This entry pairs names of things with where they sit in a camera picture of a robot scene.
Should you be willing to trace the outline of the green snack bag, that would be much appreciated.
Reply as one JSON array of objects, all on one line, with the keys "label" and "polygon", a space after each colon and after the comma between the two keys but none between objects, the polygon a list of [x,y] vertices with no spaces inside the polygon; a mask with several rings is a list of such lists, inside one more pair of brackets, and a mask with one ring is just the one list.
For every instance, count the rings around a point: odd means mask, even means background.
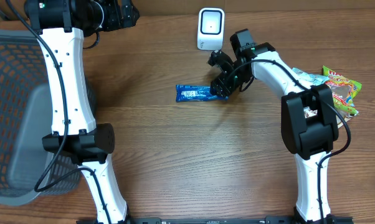
[{"label": "green snack bag", "polygon": [[362,84],[346,78],[326,66],[323,66],[323,75],[328,77],[325,84],[332,91],[335,108],[342,111],[346,117],[358,115],[359,111],[355,108],[353,99],[362,89]]}]

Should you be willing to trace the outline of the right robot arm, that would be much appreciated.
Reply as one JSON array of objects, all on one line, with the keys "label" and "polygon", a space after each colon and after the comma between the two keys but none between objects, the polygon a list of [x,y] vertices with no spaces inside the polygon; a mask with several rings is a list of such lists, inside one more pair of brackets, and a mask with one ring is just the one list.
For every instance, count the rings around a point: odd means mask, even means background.
[{"label": "right robot arm", "polygon": [[332,215],[327,199],[328,161],[337,155],[338,121],[331,89],[313,85],[297,75],[268,42],[256,44],[247,29],[230,37],[233,61],[221,50],[208,63],[220,68],[210,93],[228,97],[254,80],[264,82],[281,99],[281,135],[294,155],[298,197],[292,223],[352,223],[351,217]]}]

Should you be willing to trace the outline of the light blue snack packet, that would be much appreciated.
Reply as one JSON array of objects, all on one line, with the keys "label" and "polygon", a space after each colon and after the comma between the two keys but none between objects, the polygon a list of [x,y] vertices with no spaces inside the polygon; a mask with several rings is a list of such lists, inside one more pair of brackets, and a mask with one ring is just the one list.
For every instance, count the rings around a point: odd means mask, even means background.
[{"label": "light blue snack packet", "polygon": [[307,88],[310,88],[312,85],[322,85],[329,80],[327,76],[306,73],[303,70],[295,67],[292,68],[292,71],[296,74],[296,79],[299,81],[299,83]]}]

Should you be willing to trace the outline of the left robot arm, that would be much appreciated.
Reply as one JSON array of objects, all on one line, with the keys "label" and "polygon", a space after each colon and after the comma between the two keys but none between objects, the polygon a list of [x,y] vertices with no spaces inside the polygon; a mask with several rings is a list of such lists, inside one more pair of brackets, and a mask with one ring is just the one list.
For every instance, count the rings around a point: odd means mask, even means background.
[{"label": "left robot arm", "polygon": [[52,131],[42,138],[43,147],[70,158],[72,174],[85,177],[97,223],[130,223],[112,165],[114,129],[95,121],[82,52],[86,37],[133,27],[139,11],[130,0],[27,0],[24,10],[44,55],[52,100]]}]

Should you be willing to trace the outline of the blue snack bar wrapper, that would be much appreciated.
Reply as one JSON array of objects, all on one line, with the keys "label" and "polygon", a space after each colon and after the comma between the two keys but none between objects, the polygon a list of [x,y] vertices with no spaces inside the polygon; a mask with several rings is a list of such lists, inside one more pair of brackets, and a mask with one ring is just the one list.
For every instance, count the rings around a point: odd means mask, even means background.
[{"label": "blue snack bar wrapper", "polygon": [[176,102],[228,99],[228,97],[212,95],[210,90],[210,86],[176,85]]}]

